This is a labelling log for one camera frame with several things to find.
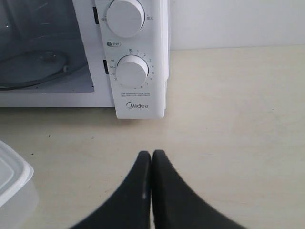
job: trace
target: beige countertop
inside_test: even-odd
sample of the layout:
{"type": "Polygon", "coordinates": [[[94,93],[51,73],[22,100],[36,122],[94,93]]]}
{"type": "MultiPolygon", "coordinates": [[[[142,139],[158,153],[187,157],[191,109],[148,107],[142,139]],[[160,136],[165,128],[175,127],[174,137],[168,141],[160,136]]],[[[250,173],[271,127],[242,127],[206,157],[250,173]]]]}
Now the beige countertop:
{"type": "Polygon", "coordinates": [[[119,186],[141,150],[250,229],[305,227],[305,46],[172,52],[166,117],[111,108],[0,108],[0,139],[35,170],[25,229],[75,224],[119,186]]]}

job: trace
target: plastic container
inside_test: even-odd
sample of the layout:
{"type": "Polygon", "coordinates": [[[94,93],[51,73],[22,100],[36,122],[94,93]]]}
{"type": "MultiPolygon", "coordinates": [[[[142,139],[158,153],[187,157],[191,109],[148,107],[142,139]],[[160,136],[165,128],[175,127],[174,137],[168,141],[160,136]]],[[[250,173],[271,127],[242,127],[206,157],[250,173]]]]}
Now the plastic container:
{"type": "Polygon", "coordinates": [[[0,141],[0,208],[32,178],[33,172],[32,166],[0,141]]]}

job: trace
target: microwave oven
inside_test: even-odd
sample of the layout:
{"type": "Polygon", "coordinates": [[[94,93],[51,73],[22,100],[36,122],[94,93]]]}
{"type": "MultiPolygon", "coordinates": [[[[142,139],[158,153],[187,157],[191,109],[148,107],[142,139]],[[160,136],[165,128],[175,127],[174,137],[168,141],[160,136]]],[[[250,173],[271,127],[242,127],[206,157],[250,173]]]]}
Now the microwave oven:
{"type": "Polygon", "coordinates": [[[0,0],[0,107],[162,118],[168,0],[0,0]]]}

